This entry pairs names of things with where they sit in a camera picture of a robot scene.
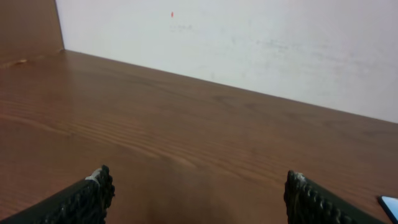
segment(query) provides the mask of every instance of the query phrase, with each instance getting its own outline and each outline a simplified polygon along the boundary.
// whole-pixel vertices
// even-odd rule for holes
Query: wooden tabletop
[[[75,52],[0,70],[0,219],[106,164],[107,223],[287,223],[289,169],[389,222],[397,147],[398,124]]]

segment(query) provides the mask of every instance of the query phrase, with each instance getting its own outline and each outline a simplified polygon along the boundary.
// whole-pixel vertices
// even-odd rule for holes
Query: wall
[[[398,123],[397,1],[57,6],[68,50]]]
[[[62,49],[55,0],[0,0],[0,68]]]

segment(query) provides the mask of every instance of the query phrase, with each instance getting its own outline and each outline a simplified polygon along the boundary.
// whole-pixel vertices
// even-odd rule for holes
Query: wooden table
[[[398,124],[62,52],[0,70],[0,219],[106,164],[107,223],[287,223],[287,171],[389,222]]]

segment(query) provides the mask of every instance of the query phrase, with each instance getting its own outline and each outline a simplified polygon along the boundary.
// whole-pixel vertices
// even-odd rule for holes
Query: wooden panel
[[[0,67],[63,49],[54,0],[0,1]]]
[[[109,223],[287,223],[289,169],[388,222],[398,125],[75,52],[0,73],[0,218],[101,164]]]

